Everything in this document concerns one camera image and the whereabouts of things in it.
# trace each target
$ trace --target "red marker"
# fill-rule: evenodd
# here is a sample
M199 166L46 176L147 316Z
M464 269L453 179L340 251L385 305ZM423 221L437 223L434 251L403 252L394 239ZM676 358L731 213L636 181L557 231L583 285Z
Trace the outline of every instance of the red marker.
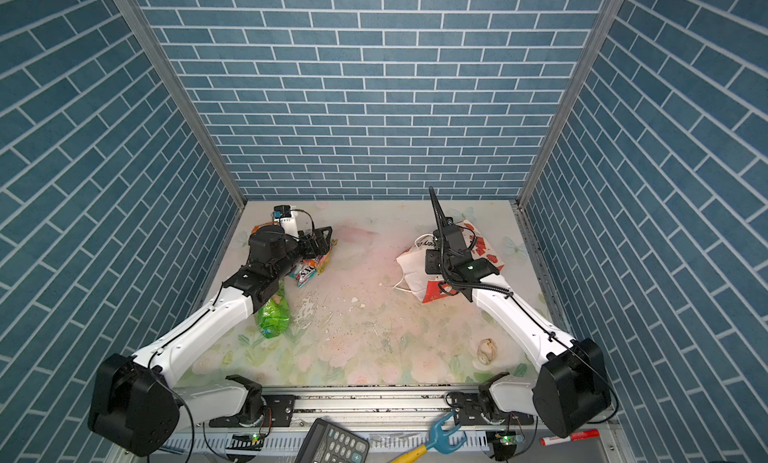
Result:
M565 443L566 441L585 440L599 436L599 430L579 431L578 433L572 433L570 436L566 436L565 438L559 438L557 436L545 436L542 438L542 446L557 445L558 443Z

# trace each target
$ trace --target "blue brick wall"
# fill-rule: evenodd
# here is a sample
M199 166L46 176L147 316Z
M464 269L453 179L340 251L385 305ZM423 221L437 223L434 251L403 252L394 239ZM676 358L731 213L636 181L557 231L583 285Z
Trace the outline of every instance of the blue brick wall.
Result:
M111 0L0 0L0 461L90 461L108 354L168 330L235 208Z
M513 198L602 0L139 0L249 199Z
M768 0L626 0L528 208L639 461L768 461Z

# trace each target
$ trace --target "yellow handle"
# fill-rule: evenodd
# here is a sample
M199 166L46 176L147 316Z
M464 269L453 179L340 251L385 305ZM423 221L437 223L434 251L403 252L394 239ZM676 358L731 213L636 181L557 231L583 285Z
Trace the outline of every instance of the yellow handle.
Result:
M392 460L392 463L413 463L417 459L421 458L425 453L427 453L427 447L421 445L417 449L409 451L408 453L395 458Z

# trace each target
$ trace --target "chip bag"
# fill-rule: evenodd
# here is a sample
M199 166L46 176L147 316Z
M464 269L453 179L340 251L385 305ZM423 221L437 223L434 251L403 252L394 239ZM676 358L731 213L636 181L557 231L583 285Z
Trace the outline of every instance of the chip bag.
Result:
M261 334L265 338L274 338L283 334L290 324L290 310L288 300L286 299L286 288L280 281L280 288L274 294L270 301L266 302L258 312L256 312L256 321L261 329Z
M298 285L299 288L310 281L313 276L319 275L325 271L326 266L328 266L328 263L331 261L333 247L336 246L338 241L338 239L332 239L328 253L322 255L320 258L303 259L296 265L296 268L294 268L293 271L288 273L288 276L296 281L296 285Z

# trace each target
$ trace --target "flower pattern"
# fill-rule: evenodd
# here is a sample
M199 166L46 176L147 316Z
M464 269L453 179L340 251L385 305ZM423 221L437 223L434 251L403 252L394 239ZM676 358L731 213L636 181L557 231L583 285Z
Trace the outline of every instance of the flower pattern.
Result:
M329 266L301 289L286 281L291 325L265 339L255 317L236 325L184 374L180 386L206 385L241 374L262 385L408 385L475 383L498 372L532 374L524 352L504 329L462 295L420 304L392 287L402 276L395 258L418 235L434 230L424 202L359 206L302 204L317 223L333 226ZM254 222L273 203L249 202L227 249L221 275L247 255ZM503 253L502 274L515 292L548 315L522 236L506 202L443 202L446 215L470 220ZM493 361L478 346L492 339Z

